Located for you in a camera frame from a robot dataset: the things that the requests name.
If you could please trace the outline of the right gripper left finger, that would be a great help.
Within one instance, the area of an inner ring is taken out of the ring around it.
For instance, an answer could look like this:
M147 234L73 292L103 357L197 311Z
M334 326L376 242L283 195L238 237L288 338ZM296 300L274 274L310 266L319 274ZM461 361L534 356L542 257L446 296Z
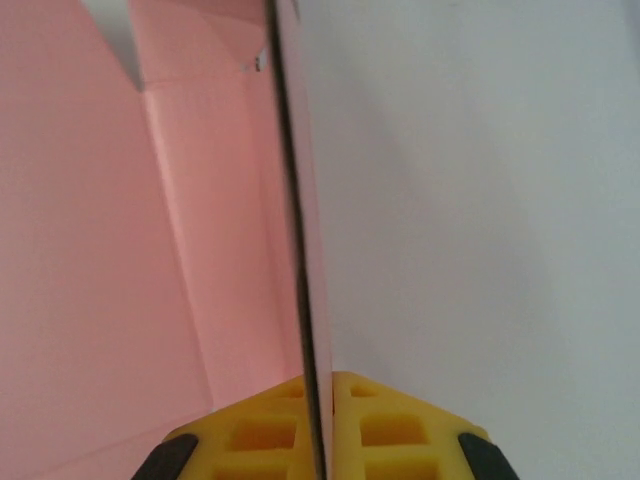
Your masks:
M316 477L301 376L174 429L132 476L134 480Z

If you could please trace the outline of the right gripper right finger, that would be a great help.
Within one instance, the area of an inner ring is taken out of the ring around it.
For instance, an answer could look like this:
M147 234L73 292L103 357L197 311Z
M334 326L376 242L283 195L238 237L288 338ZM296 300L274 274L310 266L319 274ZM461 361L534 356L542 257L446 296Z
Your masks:
M334 479L514 479L482 427L352 372L333 374Z

